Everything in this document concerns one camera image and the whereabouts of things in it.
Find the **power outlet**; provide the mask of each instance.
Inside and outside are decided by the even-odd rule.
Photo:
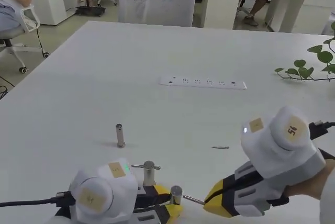
[[[219,89],[247,89],[247,86],[243,81],[218,81],[213,79],[194,79],[180,76],[163,76],[160,78],[159,84]]]

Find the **person's hand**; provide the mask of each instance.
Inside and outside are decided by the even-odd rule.
[[[329,174],[335,168],[335,160],[326,160],[325,168],[310,180],[301,182],[294,186],[288,186],[284,192],[287,197],[294,195],[308,195],[320,199]]]

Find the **metal rod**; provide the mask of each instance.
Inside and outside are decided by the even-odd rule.
[[[229,147],[212,147],[214,149],[229,149]]]
[[[180,205],[183,196],[183,190],[180,186],[171,187],[171,199],[170,204]]]
[[[203,206],[206,204],[205,202],[203,202],[203,201],[201,201],[199,199],[195,199],[195,198],[192,198],[192,197],[187,196],[187,195],[183,195],[183,198],[187,199],[187,200],[190,200],[192,202],[198,203],[198,204],[203,205]]]
[[[117,147],[118,148],[125,147],[126,143],[124,141],[124,132],[122,130],[121,124],[116,125],[116,137],[117,137]]]
[[[155,164],[148,160],[145,161],[143,165],[144,170],[144,180],[143,180],[143,186],[153,186],[155,185]]]
[[[134,168],[144,168],[144,165],[131,165],[131,167],[134,167]],[[160,170],[161,167],[159,165],[155,165],[153,167],[155,170]]]

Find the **plant leaf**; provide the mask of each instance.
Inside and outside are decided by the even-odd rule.
[[[332,68],[335,68],[335,64],[332,63],[332,64],[328,65],[327,67],[325,67],[322,71],[331,72],[329,70],[329,66],[333,66]]]
[[[321,51],[318,52],[318,59],[322,63],[329,63],[331,60],[333,60],[333,55],[329,51]]]
[[[322,45],[316,45],[311,48],[309,48],[307,51],[312,53],[319,53],[322,50]]]
[[[313,68],[313,67],[309,68],[309,69],[307,70],[308,76],[311,76],[312,73],[313,73],[313,71],[314,71],[314,68]]]
[[[329,72],[335,73],[335,64],[331,64],[328,66]]]
[[[304,67],[306,65],[306,61],[305,60],[295,60],[294,61],[294,66],[295,67],[298,67],[298,68],[301,68],[301,67]]]
[[[307,79],[309,77],[308,70],[304,67],[299,68],[299,74],[303,79]]]
[[[299,72],[296,69],[288,69],[287,71],[285,71],[286,74],[291,74],[291,75],[297,75],[299,76]]]
[[[278,73],[278,72],[280,72],[280,71],[282,71],[282,70],[284,70],[284,68],[277,68],[277,69],[275,69],[274,71]]]
[[[335,37],[331,38],[331,39],[328,39],[326,41],[324,41],[323,43],[324,44],[330,44],[331,42],[333,42],[335,40]]]

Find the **number 56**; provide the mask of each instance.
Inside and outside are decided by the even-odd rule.
[[[290,126],[289,129],[287,130],[287,132],[291,135],[295,135],[296,131],[297,131],[297,128],[293,126]]]

